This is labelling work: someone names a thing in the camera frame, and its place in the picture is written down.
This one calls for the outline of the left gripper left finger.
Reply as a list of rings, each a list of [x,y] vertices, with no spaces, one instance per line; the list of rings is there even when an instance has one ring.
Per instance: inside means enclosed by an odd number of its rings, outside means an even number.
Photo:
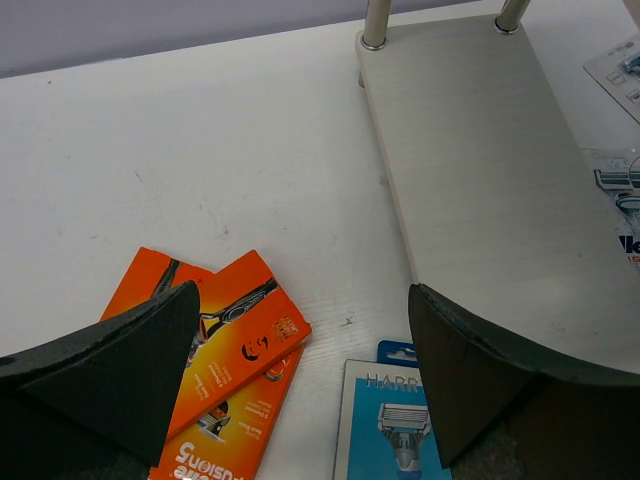
[[[199,309],[187,281],[2,357],[2,478],[147,478],[160,462]]]

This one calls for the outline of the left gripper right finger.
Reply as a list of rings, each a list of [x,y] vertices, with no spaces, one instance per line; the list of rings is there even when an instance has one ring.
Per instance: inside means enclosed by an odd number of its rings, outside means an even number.
[[[408,316],[454,478],[638,478],[637,374],[537,344],[424,284],[411,285]]]

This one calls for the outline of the Gillette SkinGuard blister pack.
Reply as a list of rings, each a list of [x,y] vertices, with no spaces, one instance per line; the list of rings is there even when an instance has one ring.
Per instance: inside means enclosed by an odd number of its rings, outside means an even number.
[[[639,149],[586,149],[583,158],[624,254],[639,272]]]

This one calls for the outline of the clear blue-card razor blister pack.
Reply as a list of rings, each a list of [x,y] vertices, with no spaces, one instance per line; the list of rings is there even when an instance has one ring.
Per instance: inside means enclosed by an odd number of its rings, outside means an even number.
[[[639,35],[588,60],[584,70],[639,122]]]

